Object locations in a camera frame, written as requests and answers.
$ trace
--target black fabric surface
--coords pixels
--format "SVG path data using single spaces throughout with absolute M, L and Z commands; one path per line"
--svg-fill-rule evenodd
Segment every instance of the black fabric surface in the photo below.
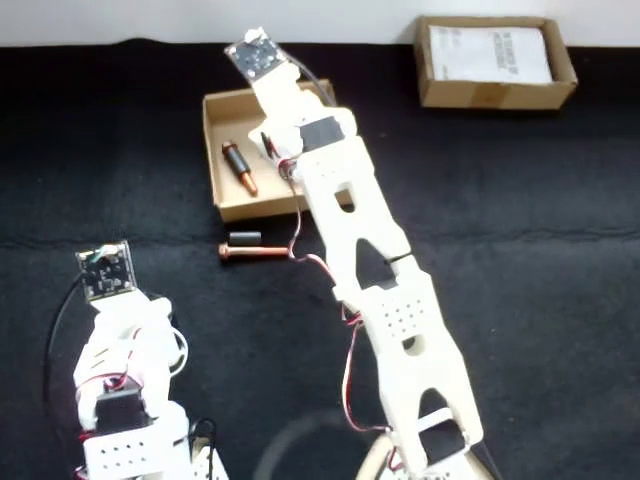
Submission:
M 637 51 L 573 50 L 577 94 L 535 115 L 420 108 L 410 47 L 291 52 L 353 109 L 391 210 L 433 275 L 505 478 L 636 478 Z M 293 425 L 273 478 L 353 478 L 373 438 L 341 417 L 349 332 L 328 282 L 309 265 L 216 257 L 224 227 L 200 101 L 244 85 L 222 46 L 3 49 L 0 64 L 0 477 L 65 478 L 41 413 L 46 331 L 76 273 L 73 252 L 127 238 L 140 286 L 173 301 L 190 341 L 172 396 L 217 420 L 231 477 L 251 478 Z M 275 243 L 293 218 L 245 226 Z M 321 251 L 308 217 L 304 228 L 300 249 Z M 68 428 L 92 319 L 76 298 L 56 347 L 53 398 Z M 381 421 L 361 340 L 354 410 Z

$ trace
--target open cardboard box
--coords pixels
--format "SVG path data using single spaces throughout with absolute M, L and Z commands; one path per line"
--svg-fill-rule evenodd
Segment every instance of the open cardboard box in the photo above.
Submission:
M 429 26 L 534 27 L 542 31 L 553 82 L 548 85 L 435 80 Z M 425 107 L 557 110 L 578 79 L 560 29 L 541 17 L 421 17 L 414 42 L 420 102 Z
M 328 80 L 320 80 L 322 88 L 335 98 Z M 311 82 L 301 82 L 300 87 L 315 91 Z M 264 120 L 264 113 L 250 88 L 206 95 L 202 101 L 202 121 L 207 145 L 213 203 L 222 220 L 233 222 L 250 218 L 268 217 L 296 211 L 296 203 L 289 184 L 283 180 L 273 164 L 260 156 L 249 140 L 249 131 Z M 258 186 L 258 195 L 252 197 L 231 171 L 225 161 L 221 146 L 226 140 L 238 145 L 246 159 Z M 298 203 L 307 209 L 307 203 L 299 187 L 296 187 Z M 341 203 L 348 202 L 348 193 L 338 196 Z

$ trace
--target white wall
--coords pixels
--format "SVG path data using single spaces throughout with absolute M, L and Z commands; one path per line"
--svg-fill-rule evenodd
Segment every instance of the white wall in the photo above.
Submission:
M 0 0 L 0 45 L 230 42 L 258 25 L 281 42 L 409 43 L 420 14 L 548 16 L 569 45 L 640 46 L 640 0 Z

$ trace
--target paper document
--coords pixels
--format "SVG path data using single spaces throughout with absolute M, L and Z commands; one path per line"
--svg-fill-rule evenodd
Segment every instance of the paper document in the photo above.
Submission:
M 538 28 L 429 29 L 436 80 L 536 84 L 553 81 Z

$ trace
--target white robotic arm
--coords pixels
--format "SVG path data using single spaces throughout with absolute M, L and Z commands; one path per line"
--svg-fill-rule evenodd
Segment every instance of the white robotic arm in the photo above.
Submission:
M 171 302 L 136 286 L 126 242 L 77 254 L 85 296 L 99 311 L 73 375 L 90 480 L 226 480 L 217 451 L 194 442 L 184 409 L 169 400 L 188 345 L 171 324 Z
M 491 478 L 474 472 L 467 455 L 483 430 L 464 360 L 444 325 L 430 276 L 420 270 L 389 212 L 353 114 L 302 91 L 296 82 L 303 66 L 262 29 L 250 30 L 226 53 L 266 116 L 249 137 L 277 167 L 286 163 L 286 173 L 302 187 L 326 246 L 333 293 L 359 312 L 371 340 L 389 424 L 386 456 L 397 451 L 402 465 L 391 465 L 383 475 Z M 336 200 L 343 190 L 353 200 L 351 212 Z M 359 240 L 384 257 L 395 277 L 392 285 L 361 287 Z

